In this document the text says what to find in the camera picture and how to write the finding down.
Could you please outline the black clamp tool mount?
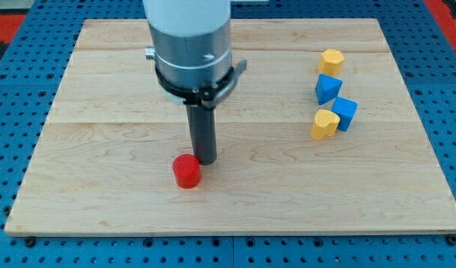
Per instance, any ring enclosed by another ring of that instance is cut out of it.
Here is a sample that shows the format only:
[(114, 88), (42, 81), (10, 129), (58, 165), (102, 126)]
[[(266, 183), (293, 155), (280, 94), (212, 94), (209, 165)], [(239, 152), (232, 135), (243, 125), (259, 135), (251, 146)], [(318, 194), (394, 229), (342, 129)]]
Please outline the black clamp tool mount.
[(240, 61), (236, 67), (230, 67), (227, 74), (218, 82), (206, 87), (182, 88), (169, 83), (156, 67), (158, 84), (165, 96), (179, 104), (186, 106), (198, 106), (205, 110), (213, 110), (232, 93), (238, 83), (239, 77), (247, 70), (247, 61)]

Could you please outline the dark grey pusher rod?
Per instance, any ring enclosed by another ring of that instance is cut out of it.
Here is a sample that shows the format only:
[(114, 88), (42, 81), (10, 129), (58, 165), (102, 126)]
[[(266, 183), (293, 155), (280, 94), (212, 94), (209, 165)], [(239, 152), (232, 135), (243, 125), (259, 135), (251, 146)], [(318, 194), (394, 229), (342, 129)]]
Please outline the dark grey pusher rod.
[(210, 165), (217, 159), (215, 114), (198, 106), (186, 107), (191, 145), (201, 165)]

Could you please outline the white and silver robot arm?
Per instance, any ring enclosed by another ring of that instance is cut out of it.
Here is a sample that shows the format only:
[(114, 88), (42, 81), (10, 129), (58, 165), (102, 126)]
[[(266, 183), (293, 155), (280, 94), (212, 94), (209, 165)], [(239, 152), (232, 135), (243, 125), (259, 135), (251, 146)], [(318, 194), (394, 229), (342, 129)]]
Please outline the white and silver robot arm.
[(229, 0), (143, 0), (161, 90), (183, 105), (194, 156), (202, 165), (217, 159), (215, 108), (235, 89), (247, 68), (232, 63)]

